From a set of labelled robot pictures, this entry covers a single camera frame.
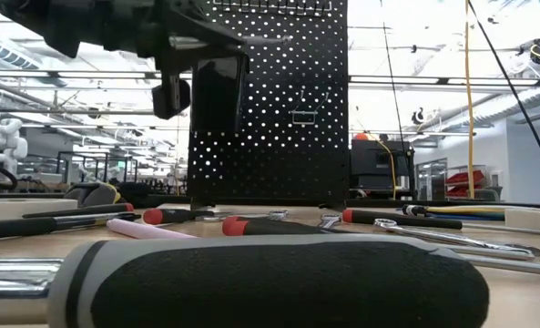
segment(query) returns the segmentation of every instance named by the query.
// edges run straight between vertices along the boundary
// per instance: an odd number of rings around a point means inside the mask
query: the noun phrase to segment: black handle
[[[96,328],[481,327],[488,287],[478,270],[446,249],[401,240],[330,234],[87,245],[57,273],[47,320],[52,328],[83,320]]]
[[[56,230],[53,218],[0,220],[0,238],[35,236]]]
[[[306,224],[287,221],[275,221],[261,218],[230,217],[223,221],[223,233],[226,236],[254,236],[281,234],[320,234],[347,233],[333,229],[312,227]]]
[[[213,216],[209,210],[163,210],[150,209],[144,212],[144,222],[148,224],[182,223],[195,220],[199,216]]]
[[[349,223],[373,224],[375,219],[394,220],[399,225],[411,227],[457,229],[462,228],[459,220],[426,219],[410,215],[375,212],[367,210],[344,210],[342,219]]]
[[[62,216],[71,216],[71,215],[106,214],[106,213],[133,211],[133,210],[134,210],[134,206],[132,206],[132,204],[121,203],[121,204],[89,206],[86,208],[75,209],[75,210],[55,210],[55,211],[49,211],[49,212],[25,214],[23,215],[23,218],[32,219],[32,218],[62,217]]]

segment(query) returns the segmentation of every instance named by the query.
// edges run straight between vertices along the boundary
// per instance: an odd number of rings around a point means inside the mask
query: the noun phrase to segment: wooden workbench
[[[182,208],[183,206],[172,205],[171,207]],[[237,213],[263,213],[269,210],[277,210],[277,208],[218,206],[215,210]],[[311,225],[317,225],[320,222],[321,214],[333,213],[330,210],[318,210],[315,208],[287,208],[286,210],[289,211],[291,220]],[[361,232],[371,230],[370,226],[359,224],[344,224],[338,228]],[[168,229],[205,238],[222,236],[221,223],[187,222],[171,225]],[[463,233],[476,239],[517,242],[540,248],[539,235],[470,229],[463,230]],[[114,239],[127,239],[127,237],[111,232],[107,228],[97,228],[4,240],[0,241],[0,257],[64,257],[81,243]],[[540,275],[486,268],[480,268],[479,270],[490,286],[490,312],[484,327],[540,328]],[[45,326],[30,325],[21,327],[41,328]]]

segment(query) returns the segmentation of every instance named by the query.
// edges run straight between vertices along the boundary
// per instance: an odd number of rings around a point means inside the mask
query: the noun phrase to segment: black pegboard
[[[209,18],[241,36],[293,40],[284,46],[248,46],[250,73],[238,133],[191,132],[189,196],[346,200],[346,0],[233,1],[209,1]]]

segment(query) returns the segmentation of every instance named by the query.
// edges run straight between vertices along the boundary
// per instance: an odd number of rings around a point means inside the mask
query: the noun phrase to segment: black machine
[[[409,177],[409,191],[398,192],[398,196],[415,197],[413,173],[413,150],[409,142],[386,141],[391,151],[395,177]],[[391,158],[389,152],[373,140],[353,140],[351,149],[351,188],[369,190],[387,196],[393,188]]]
[[[237,129],[249,63],[241,47],[291,39],[238,36],[211,22],[200,1],[193,0],[0,0],[0,13],[43,36],[49,46],[72,58],[81,42],[108,51],[125,50],[140,57],[154,57],[162,72],[162,84],[152,89],[154,113],[159,118],[172,118],[190,105],[190,86],[179,74],[192,68],[197,93],[204,87],[218,90],[223,104],[231,105],[223,107],[222,113],[215,113],[218,103],[201,109],[202,113],[193,113],[193,130]]]

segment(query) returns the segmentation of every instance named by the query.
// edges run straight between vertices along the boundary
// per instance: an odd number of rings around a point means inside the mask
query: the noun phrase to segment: pink handle
[[[130,222],[126,220],[113,219],[108,220],[107,227],[113,232],[125,234],[136,239],[183,239],[183,238],[197,238],[195,236],[187,235],[180,232],[168,231],[150,226],[147,224],[140,224]]]

